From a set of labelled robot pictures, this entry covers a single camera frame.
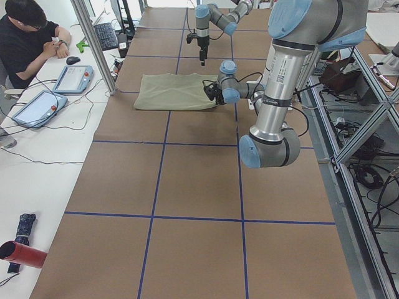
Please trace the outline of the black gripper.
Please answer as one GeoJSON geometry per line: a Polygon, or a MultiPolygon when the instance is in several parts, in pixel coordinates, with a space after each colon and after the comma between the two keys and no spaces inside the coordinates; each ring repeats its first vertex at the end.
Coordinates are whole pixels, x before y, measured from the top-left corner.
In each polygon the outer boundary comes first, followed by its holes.
{"type": "Polygon", "coordinates": [[[224,105],[225,104],[224,98],[223,98],[223,94],[222,94],[222,90],[217,88],[217,87],[214,89],[214,100],[215,100],[215,103],[217,105],[224,105]]]}
{"type": "Polygon", "coordinates": [[[205,60],[208,58],[209,36],[197,37],[197,45],[200,47],[199,59],[201,66],[205,66],[205,60]]]}

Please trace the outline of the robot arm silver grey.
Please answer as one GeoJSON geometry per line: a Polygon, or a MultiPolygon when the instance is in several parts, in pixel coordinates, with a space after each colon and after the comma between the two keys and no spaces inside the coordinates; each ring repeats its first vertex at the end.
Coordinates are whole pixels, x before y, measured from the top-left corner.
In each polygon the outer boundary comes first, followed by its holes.
{"type": "Polygon", "coordinates": [[[278,1],[269,17],[274,56],[265,85],[240,84],[236,64],[220,66],[218,87],[224,101],[252,97],[256,124],[239,141],[241,161],[249,168],[281,167],[300,153],[297,133],[285,123],[305,57],[344,49],[363,41],[368,1],[278,1]]]}
{"type": "Polygon", "coordinates": [[[193,39],[197,40],[199,50],[199,61],[205,66],[208,58],[208,47],[210,44],[209,24],[214,24],[222,30],[222,33],[232,36],[238,27],[238,23],[248,15],[253,7],[253,1],[233,1],[236,7],[228,14],[222,13],[217,5],[213,3],[200,4],[195,8],[196,27],[192,34],[188,34],[186,41],[189,44],[193,39]]]}

